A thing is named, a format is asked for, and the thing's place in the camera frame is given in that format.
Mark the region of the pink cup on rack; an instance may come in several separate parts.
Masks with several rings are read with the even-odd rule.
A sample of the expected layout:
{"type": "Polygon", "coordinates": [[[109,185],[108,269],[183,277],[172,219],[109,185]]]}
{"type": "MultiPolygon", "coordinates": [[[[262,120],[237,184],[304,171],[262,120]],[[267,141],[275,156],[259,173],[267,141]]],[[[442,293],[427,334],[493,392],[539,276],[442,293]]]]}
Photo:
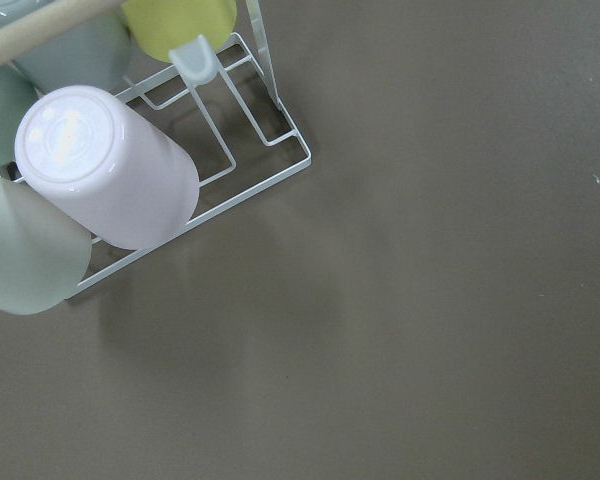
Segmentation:
{"type": "Polygon", "coordinates": [[[112,94],[69,86],[22,118],[15,159],[24,181],[107,243],[156,247],[190,220],[200,180],[189,154],[112,94]]]}

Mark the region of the grey cup on rack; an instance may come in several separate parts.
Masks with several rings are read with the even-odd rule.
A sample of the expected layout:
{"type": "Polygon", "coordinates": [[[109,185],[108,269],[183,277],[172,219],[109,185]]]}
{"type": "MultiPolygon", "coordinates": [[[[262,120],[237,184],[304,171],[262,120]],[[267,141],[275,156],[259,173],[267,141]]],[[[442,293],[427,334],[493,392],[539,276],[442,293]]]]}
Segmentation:
{"type": "Polygon", "coordinates": [[[72,85],[110,91],[126,73],[131,47],[120,16],[109,12],[17,57],[14,64],[43,92],[72,85]]]}

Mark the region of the white cup on rack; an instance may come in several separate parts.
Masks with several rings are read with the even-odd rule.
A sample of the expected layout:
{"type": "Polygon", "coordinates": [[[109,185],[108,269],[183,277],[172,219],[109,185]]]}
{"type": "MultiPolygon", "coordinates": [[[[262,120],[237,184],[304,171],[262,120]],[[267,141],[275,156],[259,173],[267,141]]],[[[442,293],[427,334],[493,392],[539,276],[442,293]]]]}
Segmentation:
{"type": "Polygon", "coordinates": [[[0,178],[0,310],[45,311],[71,297],[91,260],[88,230],[23,184],[0,178]]]}

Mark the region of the yellow cup on rack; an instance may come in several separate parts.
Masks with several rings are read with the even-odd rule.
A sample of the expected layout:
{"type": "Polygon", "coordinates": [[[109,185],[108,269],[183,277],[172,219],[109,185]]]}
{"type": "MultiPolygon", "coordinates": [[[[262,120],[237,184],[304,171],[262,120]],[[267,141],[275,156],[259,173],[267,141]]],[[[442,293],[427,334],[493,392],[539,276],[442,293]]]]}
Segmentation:
{"type": "Polygon", "coordinates": [[[237,19],[233,0],[132,0],[121,5],[139,48],[169,63],[169,51],[199,35],[217,50],[229,38],[237,19]]]}

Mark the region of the green cup on rack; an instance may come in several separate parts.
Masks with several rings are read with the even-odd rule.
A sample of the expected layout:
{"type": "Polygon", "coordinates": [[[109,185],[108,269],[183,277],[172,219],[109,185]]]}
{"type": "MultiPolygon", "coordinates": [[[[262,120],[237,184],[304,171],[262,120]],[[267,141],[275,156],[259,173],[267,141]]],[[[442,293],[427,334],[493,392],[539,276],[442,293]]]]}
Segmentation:
{"type": "Polygon", "coordinates": [[[38,97],[33,85],[10,66],[0,66],[0,166],[14,159],[19,124],[38,97]]]}

